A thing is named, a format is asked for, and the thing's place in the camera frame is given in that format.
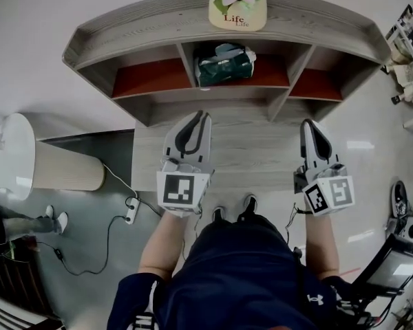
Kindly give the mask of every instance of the flower pot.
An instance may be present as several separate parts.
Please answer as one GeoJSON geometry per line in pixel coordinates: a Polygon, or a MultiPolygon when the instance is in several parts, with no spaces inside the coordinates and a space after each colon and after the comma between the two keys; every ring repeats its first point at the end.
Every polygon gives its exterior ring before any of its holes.
{"type": "Polygon", "coordinates": [[[254,32],[266,25],[266,0],[257,0],[251,7],[243,1],[236,1],[229,7],[227,14],[222,14],[214,5],[214,1],[209,0],[209,20],[216,27],[254,32]]]}

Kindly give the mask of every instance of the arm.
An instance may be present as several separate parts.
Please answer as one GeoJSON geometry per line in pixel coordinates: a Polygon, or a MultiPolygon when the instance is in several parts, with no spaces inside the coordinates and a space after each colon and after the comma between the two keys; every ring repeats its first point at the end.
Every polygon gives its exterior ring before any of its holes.
{"type": "Polygon", "coordinates": [[[187,221],[187,217],[164,213],[142,252],[138,273],[156,274],[165,281],[171,279],[182,249],[187,221]]]}
{"type": "Polygon", "coordinates": [[[306,215],[306,266],[320,280],[339,276],[338,251],[329,215],[306,215]]]}

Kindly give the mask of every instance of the power strip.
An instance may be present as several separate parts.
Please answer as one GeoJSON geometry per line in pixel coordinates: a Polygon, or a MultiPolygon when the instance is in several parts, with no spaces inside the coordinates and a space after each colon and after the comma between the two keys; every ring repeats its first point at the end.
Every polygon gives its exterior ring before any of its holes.
{"type": "Polygon", "coordinates": [[[136,198],[132,197],[128,199],[125,203],[132,208],[129,208],[129,210],[127,211],[125,219],[125,222],[131,225],[135,222],[136,213],[138,212],[140,202],[136,198]]]}

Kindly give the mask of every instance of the machine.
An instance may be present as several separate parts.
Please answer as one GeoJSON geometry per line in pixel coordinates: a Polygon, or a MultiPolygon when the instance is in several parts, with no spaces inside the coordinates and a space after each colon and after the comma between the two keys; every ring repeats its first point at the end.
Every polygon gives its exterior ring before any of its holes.
{"type": "Polygon", "coordinates": [[[304,193],[310,212],[319,216],[353,206],[352,176],[341,164],[327,130],[306,119],[300,127],[300,142],[304,165],[294,172],[294,191],[304,193]]]}
{"type": "Polygon", "coordinates": [[[413,242],[413,209],[408,201],[407,190],[402,181],[392,187],[392,216],[388,219],[385,231],[413,242]]]}
{"type": "Polygon", "coordinates": [[[179,217],[202,212],[201,202],[214,169],[209,163],[211,117],[198,111],[179,121],[165,137],[162,170],[156,173],[158,204],[179,217]],[[188,149],[200,124],[194,148],[188,149]]]}

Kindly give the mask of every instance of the logo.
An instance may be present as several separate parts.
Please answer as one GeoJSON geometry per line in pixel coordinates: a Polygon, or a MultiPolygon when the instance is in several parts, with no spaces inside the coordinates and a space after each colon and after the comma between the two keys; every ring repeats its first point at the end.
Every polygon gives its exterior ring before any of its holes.
{"type": "Polygon", "coordinates": [[[321,294],[317,295],[317,297],[310,297],[310,295],[308,295],[308,300],[309,302],[318,302],[318,305],[323,305],[323,296],[321,294]]]}
{"type": "Polygon", "coordinates": [[[328,205],[324,200],[317,184],[306,191],[306,196],[308,197],[308,200],[312,205],[312,209],[315,213],[321,212],[328,208],[328,205]]]}
{"type": "Polygon", "coordinates": [[[235,25],[239,25],[240,27],[249,27],[249,24],[245,22],[243,17],[234,15],[228,16],[227,14],[224,14],[223,18],[226,22],[234,22],[235,25]]]}
{"type": "Polygon", "coordinates": [[[349,182],[347,179],[334,179],[330,182],[334,206],[343,206],[352,203],[349,182]]]}
{"type": "Polygon", "coordinates": [[[167,175],[164,187],[164,203],[192,204],[193,176],[167,175]]]}

